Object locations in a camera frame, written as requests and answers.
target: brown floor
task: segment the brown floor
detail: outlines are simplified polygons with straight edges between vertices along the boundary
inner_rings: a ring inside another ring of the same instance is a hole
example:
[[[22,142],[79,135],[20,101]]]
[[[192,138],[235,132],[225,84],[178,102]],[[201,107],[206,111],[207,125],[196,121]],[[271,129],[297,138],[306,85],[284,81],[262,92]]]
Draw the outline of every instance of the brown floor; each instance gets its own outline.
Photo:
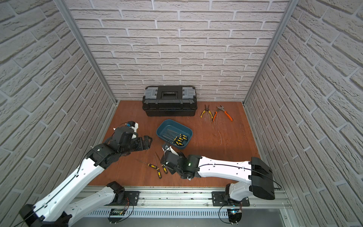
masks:
[[[215,122],[211,122],[208,113],[200,118],[204,105],[210,105],[214,114],[216,105],[223,105],[227,113],[233,118],[231,122],[223,112],[218,112]],[[161,157],[164,144],[156,135],[156,129],[166,119],[175,120],[193,130],[193,137],[184,150],[185,156],[196,154],[213,159],[226,161],[247,161],[251,157],[260,157],[255,145],[247,117],[240,102],[198,102],[198,109],[194,117],[148,117],[142,110],[141,101],[120,101],[116,113],[107,130],[105,139],[113,133],[113,128],[127,121],[139,124],[139,136],[148,135],[153,138],[151,148],[146,151],[137,151],[129,156],[121,157],[103,173],[97,176],[90,185],[106,185],[117,181],[123,186],[186,186],[186,187],[224,187],[233,181],[228,179],[207,177],[194,178],[191,181],[181,179],[174,175],[163,174],[162,179],[157,177],[157,171],[138,162],[140,159],[147,163],[155,163],[154,154]]]

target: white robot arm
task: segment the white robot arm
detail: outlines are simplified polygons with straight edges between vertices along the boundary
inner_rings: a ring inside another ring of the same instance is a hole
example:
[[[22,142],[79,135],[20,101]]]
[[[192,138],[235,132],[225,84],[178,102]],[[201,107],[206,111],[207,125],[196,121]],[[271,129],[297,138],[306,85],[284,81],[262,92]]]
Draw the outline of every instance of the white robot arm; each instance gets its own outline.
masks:
[[[117,127],[105,143],[89,151],[79,167],[49,195],[34,205],[26,204],[19,211],[24,222],[32,227],[66,227],[101,206],[123,203],[125,189],[117,182],[111,182],[98,193],[70,204],[92,179],[119,157],[150,148],[152,138],[144,136],[143,140],[138,137],[137,123],[130,121],[126,124],[127,126]],[[164,145],[163,150],[160,163],[171,174],[178,173],[182,179],[220,177],[238,181],[226,186],[223,200],[230,206],[239,206],[245,197],[251,195],[262,199],[275,198],[272,170],[259,158],[228,162],[198,155],[186,158],[182,152],[176,153],[169,145]]]
[[[144,139],[136,133],[138,124],[133,121],[115,128],[113,135],[104,143],[96,145],[58,187],[36,204],[26,204],[19,211],[28,226],[71,226],[83,216],[106,204],[122,203],[125,189],[111,182],[98,193],[76,203],[70,202],[96,176],[121,156],[150,148],[152,138]]]

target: brick wall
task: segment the brick wall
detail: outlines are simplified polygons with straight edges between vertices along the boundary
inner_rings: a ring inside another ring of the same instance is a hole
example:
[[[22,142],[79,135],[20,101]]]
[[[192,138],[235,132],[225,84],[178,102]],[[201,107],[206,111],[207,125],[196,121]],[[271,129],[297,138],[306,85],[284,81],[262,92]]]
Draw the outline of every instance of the brick wall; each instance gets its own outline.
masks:
[[[301,226],[363,224],[362,6],[300,0],[246,104]]]
[[[194,85],[200,101],[243,101],[287,1],[68,0],[120,100]]]
[[[0,225],[11,226],[76,168],[111,101],[53,1],[2,1],[0,53]]]

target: vent grille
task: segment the vent grille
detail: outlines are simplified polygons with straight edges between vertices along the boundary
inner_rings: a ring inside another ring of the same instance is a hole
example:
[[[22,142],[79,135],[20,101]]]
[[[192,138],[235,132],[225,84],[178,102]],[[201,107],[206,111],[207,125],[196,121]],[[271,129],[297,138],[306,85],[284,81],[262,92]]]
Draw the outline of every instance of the vent grille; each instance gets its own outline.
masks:
[[[181,209],[181,208],[135,208],[130,218],[218,218],[218,209],[204,208],[204,209]],[[86,217],[104,217],[107,218],[110,214],[111,208],[100,208]],[[123,215],[127,217],[130,215],[132,208],[130,208]],[[221,218],[228,218],[227,209],[221,209]]]

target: yellow-black screwdriver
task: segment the yellow-black screwdriver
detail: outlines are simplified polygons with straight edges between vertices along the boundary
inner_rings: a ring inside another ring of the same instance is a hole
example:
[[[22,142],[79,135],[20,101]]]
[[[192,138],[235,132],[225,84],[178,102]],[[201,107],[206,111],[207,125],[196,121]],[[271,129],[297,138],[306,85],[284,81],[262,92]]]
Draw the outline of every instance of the yellow-black screwdriver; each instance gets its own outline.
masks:
[[[179,140],[178,138],[174,138],[173,139],[173,137],[170,137],[170,136],[168,136],[168,135],[163,135],[163,137],[165,138],[165,139],[169,139],[169,140],[173,140],[173,143],[174,144],[176,144],[176,145],[178,145],[178,146],[182,146],[183,144],[182,144],[182,140]]]
[[[177,140],[178,142],[183,142],[184,140],[186,140],[185,138],[182,138],[182,137],[180,137],[180,136],[176,136],[176,135],[172,135],[172,134],[170,134],[170,133],[168,133],[168,136],[169,137],[172,137],[172,138],[174,138],[175,137],[175,139],[174,139],[174,141],[175,140]]]
[[[153,169],[158,169],[158,167],[157,166],[154,166],[153,164],[150,164],[150,163],[146,163],[146,162],[143,162],[143,161],[140,161],[140,160],[138,160],[139,162],[142,162],[142,163],[145,163],[147,166],[150,166],[151,168],[153,168]]]
[[[156,152],[155,152],[155,154],[157,155],[157,157],[158,157],[158,159],[159,159],[159,161],[160,161],[160,164],[161,164],[161,160],[160,160],[160,158],[159,158],[158,154],[157,154]],[[163,168],[163,170],[164,170],[165,174],[167,174],[167,173],[168,173],[168,171],[166,170],[165,165],[161,164],[161,167]]]
[[[181,133],[177,133],[177,132],[174,132],[174,131],[172,131],[172,130],[170,130],[170,129],[168,129],[168,131],[170,132],[170,134],[172,135],[172,134],[174,134],[174,135],[176,135],[176,136],[178,136],[178,137],[180,137],[180,138],[182,138],[183,140],[188,140],[188,137],[186,136],[186,135],[183,135],[183,134],[181,134]]]
[[[159,169],[158,165],[156,165],[156,170],[158,171],[159,179],[161,179],[161,173],[160,173],[160,169]]]

